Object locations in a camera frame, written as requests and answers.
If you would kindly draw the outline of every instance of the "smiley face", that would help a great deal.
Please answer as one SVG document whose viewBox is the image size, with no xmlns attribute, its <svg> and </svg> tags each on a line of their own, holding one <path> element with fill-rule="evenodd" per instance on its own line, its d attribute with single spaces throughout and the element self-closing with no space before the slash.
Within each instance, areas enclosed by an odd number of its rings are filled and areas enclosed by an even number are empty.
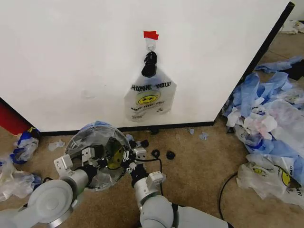
<svg viewBox="0 0 304 228">
<path fill-rule="evenodd" d="M 138 100 L 138 104 L 140 105 L 145 105 L 145 104 L 148 104 L 148 103 L 151 103 L 153 101 L 156 101 L 158 98 L 157 95 L 148 95 L 148 96 L 144 96 L 142 97 L 141 99 Z"/>
</svg>

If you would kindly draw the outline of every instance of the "black wire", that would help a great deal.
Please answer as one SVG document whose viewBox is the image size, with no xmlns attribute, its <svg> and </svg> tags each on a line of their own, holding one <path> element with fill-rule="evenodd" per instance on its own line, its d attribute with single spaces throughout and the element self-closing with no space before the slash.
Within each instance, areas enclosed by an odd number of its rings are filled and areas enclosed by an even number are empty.
<svg viewBox="0 0 304 228">
<path fill-rule="evenodd" d="M 238 174 L 238 172 L 235 172 L 235 173 L 233 173 L 227 180 L 226 180 L 226 182 L 224 183 L 224 185 L 223 185 L 223 187 L 222 187 L 222 189 L 220 190 L 220 193 L 219 193 L 219 198 L 218 198 L 218 211 L 219 211 L 219 215 L 220 215 L 220 218 L 222 219 L 222 220 L 224 220 L 224 217 L 223 217 L 223 214 L 222 214 L 222 210 L 221 210 L 221 208 L 220 208 L 220 203 L 221 203 L 221 199 L 222 199 L 222 195 L 223 195 L 223 190 L 224 190 L 224 187 L 226 186 L 226 184 L 233 178 L 233 177 L 235 177 L 236 175 Z"/>
<path fill-rule="evenodd" d="M 42 183 L 45 183 L 46 181 L 52 181 L 53 179 L 52 178 L 50 178 L 50 177 L 46 177 L 44 180 L 43 180 L 43 182 Z"/>
<path fill-rule="evenodd" d="M 162 173 L 162 160 L 160 158 L 146 159 L 146 160 L 135 158 L 135 161 L 138 161 L 138 162 L 154 162 L 154 161 L 159 161 L 160 162 L 160 170 L 161 170 L 161 173 Z M 161 188 L 161 195 L 163 196 L 162 183 L 160 184 L 160 188 Z"/>
</svg>

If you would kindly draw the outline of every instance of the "crumpled plastic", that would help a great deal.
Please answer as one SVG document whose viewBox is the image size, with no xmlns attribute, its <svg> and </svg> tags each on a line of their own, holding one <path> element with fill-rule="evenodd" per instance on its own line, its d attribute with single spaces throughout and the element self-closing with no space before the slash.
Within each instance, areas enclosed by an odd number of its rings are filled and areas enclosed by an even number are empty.
<svg viewBox="0 0 304 228">
<path fill-rule="evenodd" d="M 285 34 L 304 33 L 304 24 L 297 20 L 286 20 L 279 32 Z"/>
<path fill-rule="evenodd" d="M 274 195 L 285 203 L 304 209 L 304 188 L 289 188 L 293 158 L 261 154 L 250 154 L 246 158 L 248 163 L 242 164 L 237 172 L 240 188 L 253 188 L 262 199 Z"/>
<path fill-rule="evenodd" d="M 189 132 L 191 135 L 194 134 L 194 129 L 192 129 L 192 128 L 184 128 L 184 130 L 186 130 L 187 132 Z"/>
<path fill-rule="evenodd" d="M 296 108 L 298 108 L 299 105 L 304 104 L 304 90 L 296 86 L 293 86 L 293 88 L 289 90 L 281 91 L 274 97 L 277 99 L 283 99 Z"/>
<path fill-rule="evenodd" d="M 59 148 L 59 147 L 64 147 L 65 142 L 61 141 L 61 139 L 59 139 L 59 141 L 57 142 L 51 142 L 48 144 L 48 149 L 50 151 L 54 151 L 55 149 Z"/>
<path fill-rule="evenodd" d="M 34 151 L 38 148 L 38 144 L 39 140 L 33 137 L 19 140 L 17 148 L 10 156 L 15 163 L 23 164 L 33 156 Z"/>
<path fill-rule="evenodd" d="M 201 140 L 207 140 L 208 136 L 209 136 L 208 133 L 202 132 L 202 133 L 199 135 L 199 138 L 200 138 Z"/>
<path fill-rule="evenodd" d="M 304 90 L 290 84 L 287 77 L 277 72 L 266 83 L 259 83 L 247 117 L 241 113 L 241 85 L 237 86 L 225 114 L 227 126 L 234 127 L 249 153 L 293 158 L 294 178 L 304 185 L 304 114 L 299 110 L 304 105 Z"/>
<path fill-rule="evenodd" d="M 274 63 L 263 63 L 261 65 L 258 65 L 255 70 L 263 70 L 265 73 L 275 73 L 280 70 L 287 70 L 292 68 L 292 64 L 298 63 L 302 60 L 302 56 L 294 56 L 292 58 L 289 58 L 287 60 L 278 61 Z"/>
<path fill-rule="evenodd" d="M 16 170 L 9 157 L 0 158 L 0 201 L 11 195 L 26 197 L 33 191 L 34 180 L 33 174 Z"/>
<path fill-rule="evenodd" d="M 233 107 L 236 107 L 240 109 L 243 117 L 248 117 L 252 108 L 260 104 L 261 98 L 264 99 L 263 103 L 265 103 L 273 95 L 291 88 L 292 85 L 288 81 L 287 73 L 277 72 L 266 83 L 260 83 L 258 74 L 252 73 L 232 91 L 233 99 L 224 112 L 224 116 L 227 117 L 232 112 Z"/>
<path fill-rule="evenodd" d="M 282 140 L 304 157 L 304 116 L 290 103 L 277 99 L 264 104 L 264 107 L 277 121 L 278 127 L 271 131 L 277 139 Z"/>
</svg>

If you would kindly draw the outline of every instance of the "beige carpet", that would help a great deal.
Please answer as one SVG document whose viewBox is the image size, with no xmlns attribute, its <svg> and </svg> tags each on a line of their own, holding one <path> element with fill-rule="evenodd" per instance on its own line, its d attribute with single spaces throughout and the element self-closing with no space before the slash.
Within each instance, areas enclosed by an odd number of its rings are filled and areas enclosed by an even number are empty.
<svg viewBox="0 0 304 228">
<path fill-rule="evenodd" d="M 304 55 L 303 40 L 304 34 L 277 36 L 261 62 Z M 157 135 L 150 135 L 149 132 L 133 132 L 132 135 L 137 140 L 149 140 L 148 153 L 153 149 L 161 151 L 163 172 L 167 175 L 163 191 L 168 200 L 219 217 L 219 190 L 226 178 L 246 162 L 247 151 L 235 135 L 226 134 L 225 121 L 221 118 L 217 118 L 212 127 L 194 129 L 194 135 L 183 129 L 161 130 Z M 206 141 L 199 139 L 202 131 L 209 134 Z M 18 166 L 18 169 L 40 174 L 43 178 L 57 178 L 53 160 L 64 153 L 64 148 L 50 152 L 48 144 L 59 139 L 68 143 L 70 138 L 71 136 L 42 138 L 34 157 L 28 163 Z M 12 152 L 14 141 L 14 136 L 0 128 L 0 155 Z M 176 158 L 172 161 L 165 158 L 168 150 L 176 153 Z M 158 162 L 147 166 L 150 171 L 159 169 Z M 18 208 L 26 202 L 27 198 L 11 197 L 0 202 L 0 210 Z M 238 188 L 235 178 L 225 188 L 222 209 L 225 219 L 236 228 L 286 228 L 302 227 L 304 224 L 303 209 L 275 198 L 262 200 L 253 190 Z M 86 191 L 84 202 L 61 227 L 132 228 L 138 219 L 139 211 L 131 178 L 125 176 L 108 190 Z"/>
</svg>

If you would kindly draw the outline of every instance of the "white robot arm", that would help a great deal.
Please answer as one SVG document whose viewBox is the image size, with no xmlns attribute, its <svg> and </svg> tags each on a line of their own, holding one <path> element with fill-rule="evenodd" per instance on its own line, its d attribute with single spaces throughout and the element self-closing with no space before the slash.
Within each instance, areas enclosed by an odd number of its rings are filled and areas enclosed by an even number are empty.
<svg viewBox="0 0 304 228">
<path fill-rule="evenodd" d="M 132 176 L 137 205 L 141 212 L 142 228 L 231 228 L 232 226 L 214 216 L 191 207 L 170 203 L 160 195 L 159 185 L 165 180 L 160 171 L 148 174 L 142 158 L 144 148 L 126 150 L 123 163 Z M 93 165 L 84 165 L 75 171 L 69 155 L 64 155 L 54 164 L 60 180 L 41 184 L 29 198 L 27 207 L 0 212 L 1 228 L 30 228 L 37 223 L 46 223 L 54 228 L 63 223 L 81 199 L 81 193 L 96 175 Z"/>
</svg>

